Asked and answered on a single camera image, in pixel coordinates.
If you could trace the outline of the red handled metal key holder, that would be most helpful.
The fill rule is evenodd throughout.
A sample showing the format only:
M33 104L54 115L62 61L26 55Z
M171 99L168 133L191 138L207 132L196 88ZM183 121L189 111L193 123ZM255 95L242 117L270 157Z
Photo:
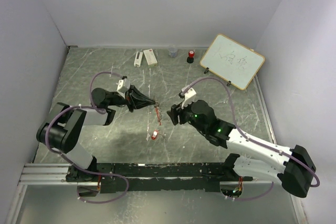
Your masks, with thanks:
M162 122L161 122L162 114L161 114L161 110L160 110L160 105L157 101L155 102L154 108L155 108L155 112L156 112L157 122L158 122L159 126L161 126L162 125Z

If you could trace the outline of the red usb stick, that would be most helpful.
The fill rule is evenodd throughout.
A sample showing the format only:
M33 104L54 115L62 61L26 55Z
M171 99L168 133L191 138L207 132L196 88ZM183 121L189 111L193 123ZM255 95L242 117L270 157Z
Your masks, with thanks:
M151 139L156 140L158 138L159 133L160 133L159 130L154 130L152 135L151 135Z

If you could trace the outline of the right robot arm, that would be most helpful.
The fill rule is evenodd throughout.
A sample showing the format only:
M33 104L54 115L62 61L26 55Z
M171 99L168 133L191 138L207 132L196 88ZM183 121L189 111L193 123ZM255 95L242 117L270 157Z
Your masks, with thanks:
M211 144L241 151L257 158L258 164L265 163L258 173L265 174L267 180L280 183L288 193L305 198L312 187L316 166L304 147L289 148L259 138L255 140L235 125L218 118L214 109L203 100L187 106L174 104L167 114L174 125L188 123Z

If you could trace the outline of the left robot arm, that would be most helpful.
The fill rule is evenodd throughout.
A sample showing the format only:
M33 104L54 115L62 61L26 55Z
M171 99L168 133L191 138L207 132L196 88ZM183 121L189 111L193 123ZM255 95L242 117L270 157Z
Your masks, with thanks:
M110 109L110 106L126 106L133 112L155 105L155 100L142 94L133 85L124 94L95 88L91 95L94 105L104 109L105 114L100 114L89 106L70 106L58 102L36 133L38 142L49 146L55 152L60 152L67 160L80 167L79 175L87 182L97 178L98 168L97 159L79 143L82 127L110 125L115 116L115 110Z

